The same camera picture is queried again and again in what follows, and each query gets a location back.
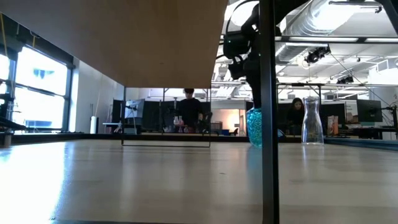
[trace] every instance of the glass carafe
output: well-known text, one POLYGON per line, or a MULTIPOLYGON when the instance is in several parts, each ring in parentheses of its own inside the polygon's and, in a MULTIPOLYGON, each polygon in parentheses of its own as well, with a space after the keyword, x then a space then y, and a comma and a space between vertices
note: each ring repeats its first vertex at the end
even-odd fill
POLYGON ((319 97, 304 98, 305 115, 303 120, 302 144, 323 145, 322 123, 319 117, 319 97))

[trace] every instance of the blue glass vase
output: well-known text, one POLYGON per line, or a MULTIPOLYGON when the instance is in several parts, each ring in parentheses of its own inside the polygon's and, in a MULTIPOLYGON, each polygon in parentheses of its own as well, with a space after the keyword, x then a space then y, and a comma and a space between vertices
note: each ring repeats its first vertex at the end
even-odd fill
POLYGON ((262 147, 261 108, 251 108, 246 115, 250 143, 256 147, 262 147))

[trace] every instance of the bottle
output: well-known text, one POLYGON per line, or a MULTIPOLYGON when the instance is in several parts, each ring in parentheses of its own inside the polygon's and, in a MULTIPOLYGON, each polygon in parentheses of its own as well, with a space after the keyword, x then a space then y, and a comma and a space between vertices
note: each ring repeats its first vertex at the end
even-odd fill
POLYGON ((302 144, 323 145, 323 130, 319 117, 319 97, 304 98, 304 120, 302 126, 302 144))
POLYGON ((246 116, 250 143, 256 147, 262 147, 261 108, 251 108, 246 116))

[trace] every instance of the wooden table surface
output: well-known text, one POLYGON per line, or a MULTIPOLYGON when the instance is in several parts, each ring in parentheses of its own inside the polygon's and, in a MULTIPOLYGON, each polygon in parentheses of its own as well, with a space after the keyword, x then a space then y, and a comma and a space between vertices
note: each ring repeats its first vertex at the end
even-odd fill
MULTIPOLYGON (((397 223, 398 152, 281 144, 279 168, 281 223, 397 223)), ((14 146, 0 176, 0 223, 262 222, 261 150, 246 143, 14 146)))

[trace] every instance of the large window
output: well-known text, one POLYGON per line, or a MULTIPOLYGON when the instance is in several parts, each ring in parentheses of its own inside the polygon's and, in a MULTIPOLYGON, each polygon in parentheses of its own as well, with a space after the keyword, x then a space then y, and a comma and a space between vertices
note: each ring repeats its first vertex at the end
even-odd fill
POLYGON ((13 122, 35 129, 66 128, 66 65, 24 47, 18 55, 15 81, 13 122))
POLYGON ((28 128, 62 128, 65 100, 61 96, 16 88, 15 97, 14 122, 28 128))

